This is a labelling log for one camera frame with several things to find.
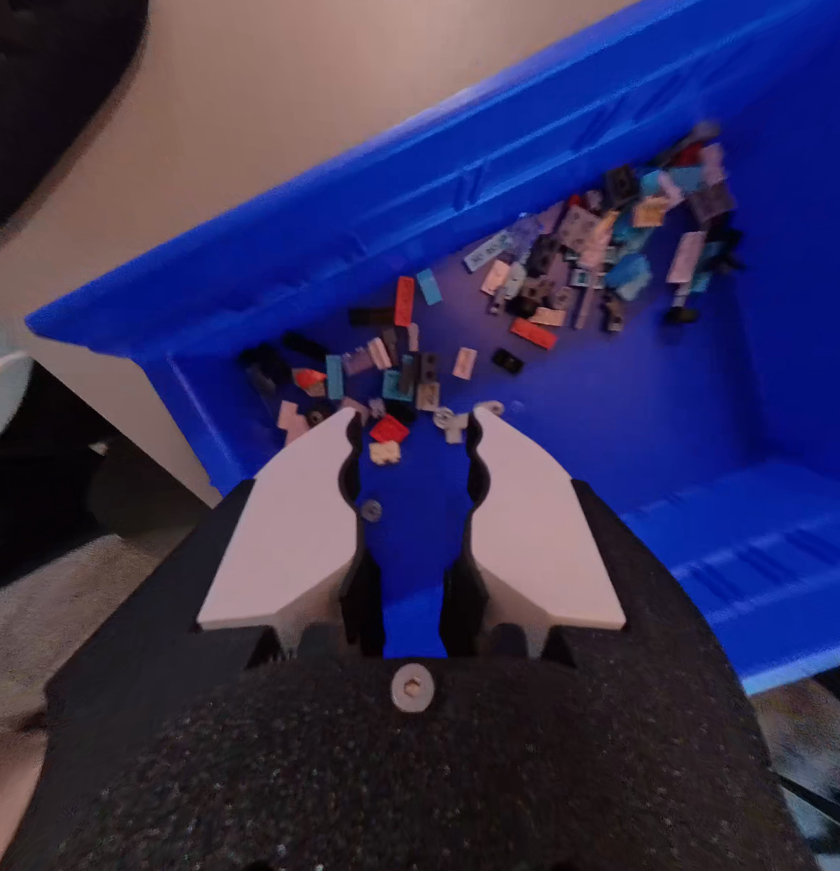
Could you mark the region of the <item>large blue plastic bin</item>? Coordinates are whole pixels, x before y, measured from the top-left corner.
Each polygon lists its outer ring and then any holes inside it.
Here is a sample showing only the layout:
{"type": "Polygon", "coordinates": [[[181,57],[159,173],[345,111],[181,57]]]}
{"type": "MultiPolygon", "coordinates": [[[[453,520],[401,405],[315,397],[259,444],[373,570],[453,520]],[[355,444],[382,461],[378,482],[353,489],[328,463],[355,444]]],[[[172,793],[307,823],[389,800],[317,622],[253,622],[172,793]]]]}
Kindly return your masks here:
{"type": "Polygon", "coordinates": [[[26,318],[139,365],[226,495],[283,444],[238,355],[293,329],[333,351],[432,267],[418,306],[439,371],[478,350],[464,408],[508,421],[587,480],[681,582],[744,688],[840,664],[840,2],[641,2],[153,248],[26,318]],[[651,280],[546,351],[482,310],[463,258],[604,174],[636,175],[721,124],[746,269],[698,322],[664,325],[680,206],[629,276],[651,280]]]}

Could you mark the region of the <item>black quilted wrist pad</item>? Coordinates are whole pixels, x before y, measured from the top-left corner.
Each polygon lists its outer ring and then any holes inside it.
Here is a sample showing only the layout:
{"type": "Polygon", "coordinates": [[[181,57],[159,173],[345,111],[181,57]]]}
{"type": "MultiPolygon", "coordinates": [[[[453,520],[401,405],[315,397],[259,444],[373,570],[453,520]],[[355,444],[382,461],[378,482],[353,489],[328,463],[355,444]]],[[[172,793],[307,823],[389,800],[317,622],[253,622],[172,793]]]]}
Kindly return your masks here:
{"type": "Polygon", "coordinates": [[[0,1],[0,229],[136,56],[147,1],[0,1]]]}

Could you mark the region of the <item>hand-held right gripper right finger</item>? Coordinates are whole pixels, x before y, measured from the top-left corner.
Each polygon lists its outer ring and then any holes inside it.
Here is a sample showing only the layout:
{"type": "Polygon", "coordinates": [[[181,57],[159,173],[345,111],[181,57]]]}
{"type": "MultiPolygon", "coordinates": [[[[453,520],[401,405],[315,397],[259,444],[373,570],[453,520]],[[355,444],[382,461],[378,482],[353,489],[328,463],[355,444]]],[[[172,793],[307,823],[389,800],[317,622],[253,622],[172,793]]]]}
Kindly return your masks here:
{"type": "Polygon", "coordinates": [[[476,656],[510,634],[527,657],[543,657],[561,629],[624,630],[570,473],[490,407],[469,413],[465,439],[470,506],[440,612],[447,656],[476,656]]]}

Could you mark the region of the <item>pile of lego pieces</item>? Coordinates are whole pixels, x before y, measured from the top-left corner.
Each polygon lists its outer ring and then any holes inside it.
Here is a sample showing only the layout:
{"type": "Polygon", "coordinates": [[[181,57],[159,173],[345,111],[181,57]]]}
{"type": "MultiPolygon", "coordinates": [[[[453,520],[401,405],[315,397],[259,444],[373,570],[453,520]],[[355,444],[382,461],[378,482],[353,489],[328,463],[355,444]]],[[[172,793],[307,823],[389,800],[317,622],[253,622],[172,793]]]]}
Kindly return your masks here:
{"type": "MultiPolygon", "coordinates": [[[[604,286],[604,275],[617,263],[610,251],[616,248],[614,237],[626,207],[633,208],[632,216],[624,217],[627,229],[643,234],[661,225],[665,212],[674,209],[681,200],[677,183],[666,176],[668,171],[696,168],[698,162],[702,162],[705,185],[724,180],[721,158],[711,156],[717,145],[709,142],[718,134],[718,123],[700,122],[689,135],[660,154],[658,189],[647,192],[634,179],[632,169],[622,166],[607,175],[609,206],[606,210],[602,208],[600,191],[575,195],[568,200],[563,217],[550,232],[543,233],[537,216],[531,214],[470,252],[463,262],[470,274],[490,265],[481,287],[491,298],[490,314],[513,313],[517,333],[538,347],[550,347],[552,337],[544,331],[543,323],[537,321],[537,313],[556,316],[556,323],[561,323],[572,290],[583,291],[582,301],[588,303],[596,290],[604,286]]],[[[377,367],[384,375],[393,376],[397,349],[394,330],[406,331],[408,354],[416,366],[411,368],[409,360],[403,361],[398,389],[392,396],[385,394],[385,398],[398,402],[408,393],[417,401],[434,398],[427,410],[434,414],[435,425],[444,433],[447,444],[458,444],[462,442],[469,417],[458,416],[440,406],[434,357],[422,355],[417,345],[419,332],[413,321],[417,289],[429,306],[442,301],[434,272],[427,269],[416,275],[399,276],[392,305],[349,312],[354,325],[383,327],[382,338],[372,340],[354,356],[362,356],[366,367],[377,367]]]]}

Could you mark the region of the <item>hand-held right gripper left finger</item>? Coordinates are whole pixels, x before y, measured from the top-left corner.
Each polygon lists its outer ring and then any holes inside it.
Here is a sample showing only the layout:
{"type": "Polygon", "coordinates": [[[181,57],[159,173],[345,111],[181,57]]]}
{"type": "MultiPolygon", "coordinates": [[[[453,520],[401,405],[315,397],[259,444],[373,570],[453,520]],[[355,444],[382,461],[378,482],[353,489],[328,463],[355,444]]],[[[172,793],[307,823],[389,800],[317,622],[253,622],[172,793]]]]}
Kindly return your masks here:
{"type": "Polygon", "coordinates": [[[338,651],[382,657],[381,570],[357,506],[362,448],[360,413],[344,408],[255,475],[197,613],[201,630],[267,628],[296,655],[322,626],[338,651]]]}

